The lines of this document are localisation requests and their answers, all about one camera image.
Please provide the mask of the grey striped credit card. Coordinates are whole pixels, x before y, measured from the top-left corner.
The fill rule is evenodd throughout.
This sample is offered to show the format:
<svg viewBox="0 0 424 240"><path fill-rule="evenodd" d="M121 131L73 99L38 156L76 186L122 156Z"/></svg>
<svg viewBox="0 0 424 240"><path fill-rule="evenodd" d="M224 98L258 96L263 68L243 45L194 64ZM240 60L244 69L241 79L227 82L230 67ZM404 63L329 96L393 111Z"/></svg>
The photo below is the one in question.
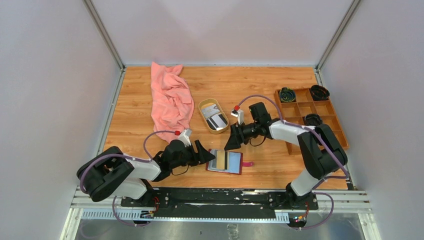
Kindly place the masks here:
<svg viewBox="0 0 424 240"><path fill-rule="evenodd" d="M212 117L209 117L206 120L206 122L207 122L209 128L212 129L212 130L214 130L214 131L222 130L222 129L224 129L228 125L227 120L220 113L215 114Z"/></svg>

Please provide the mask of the yellow oval tray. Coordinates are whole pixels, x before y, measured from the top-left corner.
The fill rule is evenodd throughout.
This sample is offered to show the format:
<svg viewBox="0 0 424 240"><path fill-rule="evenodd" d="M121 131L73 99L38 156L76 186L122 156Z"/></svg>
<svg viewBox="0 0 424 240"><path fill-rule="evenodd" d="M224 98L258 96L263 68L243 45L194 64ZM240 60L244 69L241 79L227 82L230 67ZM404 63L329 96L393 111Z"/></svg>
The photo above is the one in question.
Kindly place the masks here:
<svg viewBox="0 0 424 240"><path fill-rule="evenodd" d="M198 104L198 109L207 129L212 134L221 134L229 128L229 120L216 99L202 100Z"/></svg>

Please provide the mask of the red leather card holder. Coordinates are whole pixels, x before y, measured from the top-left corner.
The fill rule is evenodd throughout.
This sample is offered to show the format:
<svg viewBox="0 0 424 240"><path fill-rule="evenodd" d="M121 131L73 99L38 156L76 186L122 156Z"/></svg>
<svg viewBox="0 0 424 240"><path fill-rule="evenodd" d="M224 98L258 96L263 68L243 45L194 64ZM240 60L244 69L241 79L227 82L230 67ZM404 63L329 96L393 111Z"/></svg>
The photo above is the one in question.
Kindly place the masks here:
<svg viewBox="0 0 424 240"><path fill-rule="evenodd" d="M241 175L243 168L253 167L253 161L244 161L241 152L210 149L214 159L206 163L205 170L216 173Z"/></svg>

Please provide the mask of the white VIP card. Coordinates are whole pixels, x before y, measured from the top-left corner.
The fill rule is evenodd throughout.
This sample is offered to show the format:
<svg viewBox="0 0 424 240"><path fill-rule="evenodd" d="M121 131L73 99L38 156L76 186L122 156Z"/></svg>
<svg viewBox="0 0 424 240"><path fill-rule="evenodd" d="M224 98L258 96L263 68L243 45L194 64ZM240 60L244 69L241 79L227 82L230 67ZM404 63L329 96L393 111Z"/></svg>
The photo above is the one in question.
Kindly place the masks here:
<svg viewBox="0 0 424 240"><path fill-rule="evenodd" d="M212 117L213 115L219 114L220 109L216 104L210 104L208 106L204 106L201 109L201 112L205 119Z"/></svg>

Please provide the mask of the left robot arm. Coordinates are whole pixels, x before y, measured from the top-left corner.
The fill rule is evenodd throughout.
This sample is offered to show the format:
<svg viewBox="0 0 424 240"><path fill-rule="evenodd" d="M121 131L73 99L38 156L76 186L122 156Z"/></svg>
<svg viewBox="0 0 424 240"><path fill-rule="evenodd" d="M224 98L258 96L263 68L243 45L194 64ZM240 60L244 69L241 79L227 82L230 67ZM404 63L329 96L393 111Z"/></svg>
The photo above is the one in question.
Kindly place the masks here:
<svg viewBox="0 0 424 240"><path fill-rule="evenodd" d="M214 158L199 140L195 140L194 145L172 140L153 159L133 157L112 146L81 166L76 176L80 181L80 190L89 195L93 202L103 201L110 196L122 196L146 207L153 201L153 193L148 189L149 182L164 180L177 167L194 167Z"/></svg>

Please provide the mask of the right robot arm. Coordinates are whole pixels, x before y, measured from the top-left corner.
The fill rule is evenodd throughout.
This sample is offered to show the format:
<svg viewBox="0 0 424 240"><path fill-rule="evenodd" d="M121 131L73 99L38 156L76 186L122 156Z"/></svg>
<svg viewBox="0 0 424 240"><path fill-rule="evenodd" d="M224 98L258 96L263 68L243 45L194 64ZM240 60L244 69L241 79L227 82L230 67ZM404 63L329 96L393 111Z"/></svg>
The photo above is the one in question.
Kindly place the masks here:
<svg viewBox="0 0 424 240"><path fill-rule="evenodd" d="M346 152L327 124L301 125L284 119L271 118L263 102L249 106L253 122L244 122L244 112L236 105L231 115L237 122L230 126L229 139L224 147L226 151L236 150L250 143L251 139L263 136L265 139L279 140L300 148L304 169L300 175L287 184L283 203L292 209L298 209L306 199L327 178L334 178L334 172L346 169Z"/></svg>

